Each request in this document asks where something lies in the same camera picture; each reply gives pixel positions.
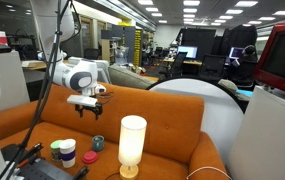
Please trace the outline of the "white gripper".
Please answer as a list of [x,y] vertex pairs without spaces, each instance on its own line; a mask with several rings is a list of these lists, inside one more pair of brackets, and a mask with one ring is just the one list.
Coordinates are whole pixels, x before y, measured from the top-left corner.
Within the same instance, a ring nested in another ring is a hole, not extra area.
[[[67,99],[67,102],[71,104],[76,104],[76,105],[95,107],[97,100],[95,98],[82,96],[82,95],[70,95]],[[78,108],[80,118],[83,117],[83,107],[82,106],[79,106]],[[101,114],[102,114],[102,106],[96,106],[95,107],[95,119],[98,120]]]

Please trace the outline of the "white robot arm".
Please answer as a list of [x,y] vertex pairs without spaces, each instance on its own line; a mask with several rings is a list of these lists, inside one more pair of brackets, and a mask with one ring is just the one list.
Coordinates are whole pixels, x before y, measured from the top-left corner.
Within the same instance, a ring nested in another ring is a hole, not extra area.
[[[74,32],[70,10],[72,0],[30,0],[30,2],[47,65],[41,95],[48,96],[52,84],[61,85],[77,92],[69,96],[67,101],[73,104],[78,112],[90,110],[97,116],[101,115],[102,104],[95,96],[105,88],[97,83],[97,64],[90,60],[81,60],[77,65],[69,67],[63,63],[60,43],[69,39]],[[25,136],[10,161],[4,160],[0,150],[0,180],[18,179],[14,170],[22,159],[22,152],[28,145],[30,137],[30,134]]]

